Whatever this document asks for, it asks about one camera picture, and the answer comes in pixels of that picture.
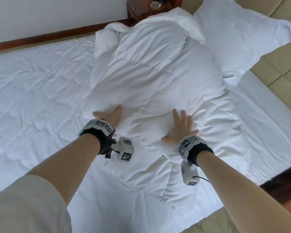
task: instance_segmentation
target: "wrinkled sheet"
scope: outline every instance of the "wrinkled sheet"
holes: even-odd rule
[[[94,42],[91,36],[0,55],[0,191],[73,141],[86,124],[82,109],[91,93]],[[252,149],[263,149],[251,164],[256,182],[291,166],[291,111],[266,87],[252,91],[259,83],[246,81],[238,92],[246,97],[236,104],[242,104]],[[261,113],[252,113],[255,109]],[[253,134],[269,127],[285,139],[275,136],[262,146],[265,136]],[[285,153],[276,151],[278,144]],[[208,196],[203,205],[173,210],[119,181],[101,168],[104,162],[95,159],[68,206],[74,232],[178,233],[222,206]]]

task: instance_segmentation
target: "white duvet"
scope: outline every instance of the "white duvet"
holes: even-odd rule
[[[160,141],[173,127],[171,111],[176,108],[192,114],[200,136],[215,153],[246,174],[250,153],[241,134],[241,121],[192,15],[175,9],[148,18],[126,33],[114,32],[118,34],[114,46],[110,34],[110,27],[97,33],[100,67],[92,72],[93,91],[83,114],[93,119],[93,111],[108,111],[122,104],[123,122],[117,133],[132,138],[135,154],[124,164],[113,157],[104,168],[161,202],[190,206],[205,190],[198,191],[202,185],[183,184],[182,159],[175,147]]]

